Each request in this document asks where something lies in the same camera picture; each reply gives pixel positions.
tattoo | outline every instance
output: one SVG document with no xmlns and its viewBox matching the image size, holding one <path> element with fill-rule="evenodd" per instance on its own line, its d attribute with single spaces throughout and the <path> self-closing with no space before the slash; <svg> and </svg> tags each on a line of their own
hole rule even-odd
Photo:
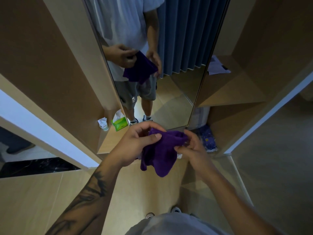
<svg viewBox="0 0 313 235">
<path fill-rule="evenodd" d="M 99 214 L 93 216 L 91 219 L 88 219 L 86 221 L 67 220 L 64 219 L 64 216 L 66 216 L 67 213 L 72 212 L 76 209 L 92 205 L 100 198 L 104 197 L 106 194 L 106 182 L 103 180 L 101 172 L 95 171 L 87 184 L 81 190 L 81 192 L 64 210 L 60 218 L 52 225 L 46 235 L 56 235 L 66 231 L 69 232 L 71 229 L 73 229 L 73 226 L 82 226 L 82 229 L 80 229 L 77 234 L 81 234 L 82 232 L 84 232 L 88 228 L 88 226 L 99 217 Z"/>
</svg>

purple cloth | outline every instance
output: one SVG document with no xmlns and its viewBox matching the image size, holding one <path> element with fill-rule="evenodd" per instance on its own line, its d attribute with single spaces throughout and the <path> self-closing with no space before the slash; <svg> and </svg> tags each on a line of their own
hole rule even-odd
<svg viewBox="0 0 313 235">
<path fill-rule="evenodd" d="M 125 68 L 123 77 L 132 82 L 143 84 L 150 75 L 157 72 L 158 68 L 141 51 L 136 53 L 137 60 L 132 68 Z"/>
<path fill-rule="evenodd" d="M 151 128 L 149 135 L 156 133 L 162 134 L 162 138 L 143 148 L 140 169 L 145 171 L 152 165 L 159 177 L 165 177 L 177 159 L 174 147 L 184 145 L 188 136 L 179 131 L 162 132 L 155 128 Z"/>
</svg>

person's right hand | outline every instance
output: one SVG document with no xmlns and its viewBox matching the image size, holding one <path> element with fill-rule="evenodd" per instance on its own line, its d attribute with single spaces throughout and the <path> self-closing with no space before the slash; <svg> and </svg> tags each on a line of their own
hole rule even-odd
<svg viewBox="0 0 313 235">
<path fill-rule="evenodd" d="M 205 172 L 208 170 L 215 170 L 216 168 L 209 158 L 209 155 L 204 149 L 198 136 L 187 129 L 184 130 L 184 133 L 190 140 L 189 146 L 176 146 L 174 149 L 176 152 L 187 156 L 196 173 L 203 178 Z"/>
<path fill-rule="evenodd" d="M 109 47 L 102 46 L 105 58 L 122 68 L 131 68 L 137 60 L 138 50 L 126 47 L 123 44 L 116 44 Z"/>
</svg>

curtain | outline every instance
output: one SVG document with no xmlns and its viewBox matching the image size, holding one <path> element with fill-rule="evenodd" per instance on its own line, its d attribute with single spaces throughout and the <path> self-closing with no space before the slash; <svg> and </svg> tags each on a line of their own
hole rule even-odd
<svg viewBox="0 0 313 235">
<path fill-rule="evenodd" d="M 227 0 L 165 0 L 158 8 L 163 73 L 206 65 Z"/>
</svg>

forearm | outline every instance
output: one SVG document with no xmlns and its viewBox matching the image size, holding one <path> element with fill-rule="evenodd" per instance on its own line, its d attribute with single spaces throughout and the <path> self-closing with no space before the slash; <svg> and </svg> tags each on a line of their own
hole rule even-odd
<svg viewBox="0 0 313 235">
<path fill-rule="evenodd" d="M 46 234 L 101 234 L 120 168 L 109 154 Z"/>
<path fill-rule="evenodd" d="M 147 27 L 147 39 L 149 49 L 157 51 L 159 41 L 159 19 L 157 10 L 144 13 Z"/>
<path fill-rule="evenodd" d="M 235 188 L 217 169 L 204 173 L 204 181 L 213 192 L 233 232 L 237 234 L 279 234 L 237 195 Z"/>
</svg>

